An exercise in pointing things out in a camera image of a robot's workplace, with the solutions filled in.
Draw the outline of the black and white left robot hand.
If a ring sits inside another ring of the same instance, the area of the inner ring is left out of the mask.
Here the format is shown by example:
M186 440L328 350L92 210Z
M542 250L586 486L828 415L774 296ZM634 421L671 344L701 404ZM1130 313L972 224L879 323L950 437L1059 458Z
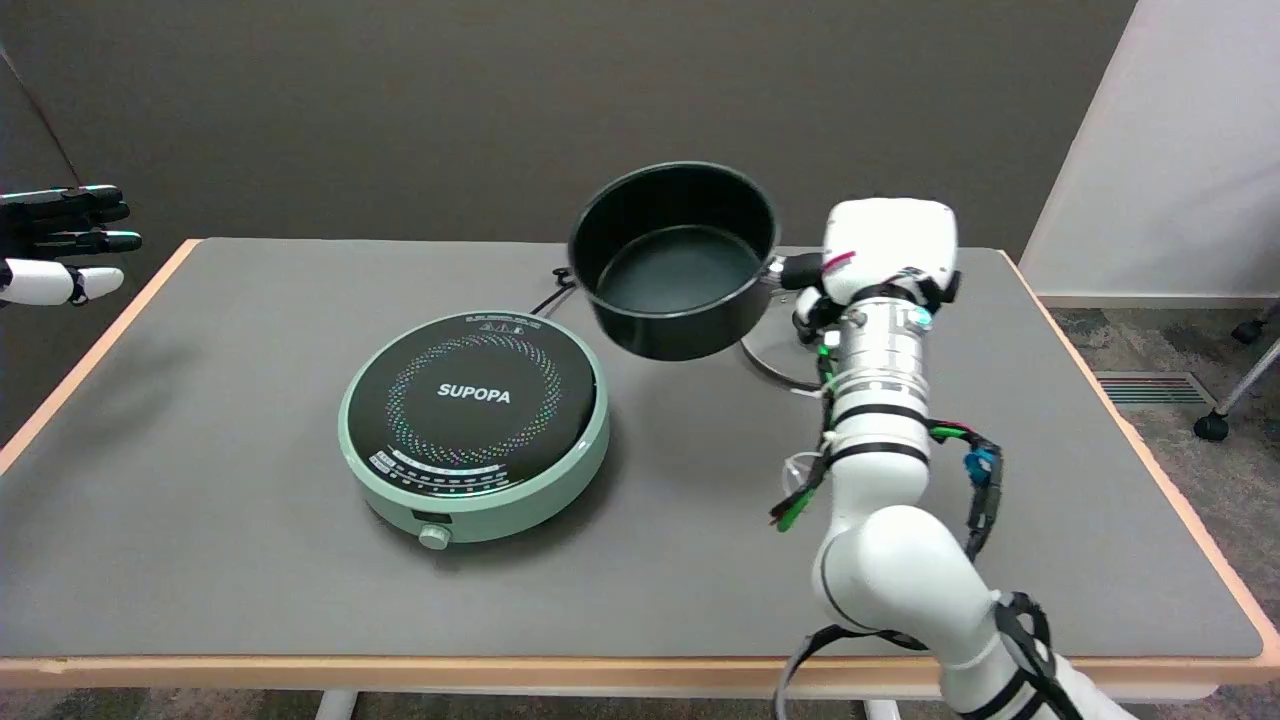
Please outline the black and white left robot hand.
M3 306L82 306L119 290L125 279L120 268L64 260L140 250L140 233L109 228L129 215L124 193L114 184L4 193Z

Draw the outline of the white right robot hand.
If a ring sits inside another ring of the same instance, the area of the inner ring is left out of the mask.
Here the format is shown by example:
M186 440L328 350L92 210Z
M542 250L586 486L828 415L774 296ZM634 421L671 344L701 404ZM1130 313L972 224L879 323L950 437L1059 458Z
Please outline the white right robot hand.
M782 290L799 293L792 324L813 345L840 314L864 299L905 299L934 314L957 296L957 218L925 199L854 199L828 215L817 252L777 256Z

